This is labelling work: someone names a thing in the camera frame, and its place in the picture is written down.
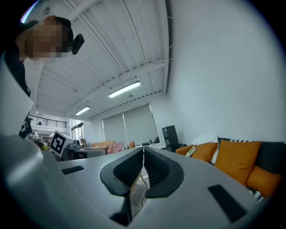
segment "ceiling light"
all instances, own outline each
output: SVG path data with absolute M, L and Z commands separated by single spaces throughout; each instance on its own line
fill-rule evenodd
M 90 109 L 90 107 L 89 107 L 89 106 L 86 106 L 84 109 L 82 109 L 82 110 L 80 110 L 79 112 L 77 112 L 76 115 L 80 115 L 80 114 L 86 112 L 86 111 L 89 110 L 89 109 Z
M 140 85 L 141 85 L 140 82 L 137 81 L 137 82 L 135 82 L 133 84 L 129 84 L 128 86 L 123 87 L 123 88 L 121 88 L 121 89 L 119 89 L 119 90 L 117 90 L 115 92 L 112 92 L 111 94 L 108 95 L 108 97 L 113 98 L 113 97 L 115 97 L 117 95 L 120 95 L 120 94 L 122 94 L 122 93 L 124 93 L 126 91 L 129 91 L 129 90 L 131 90 L 133 88 L 139 87 Z

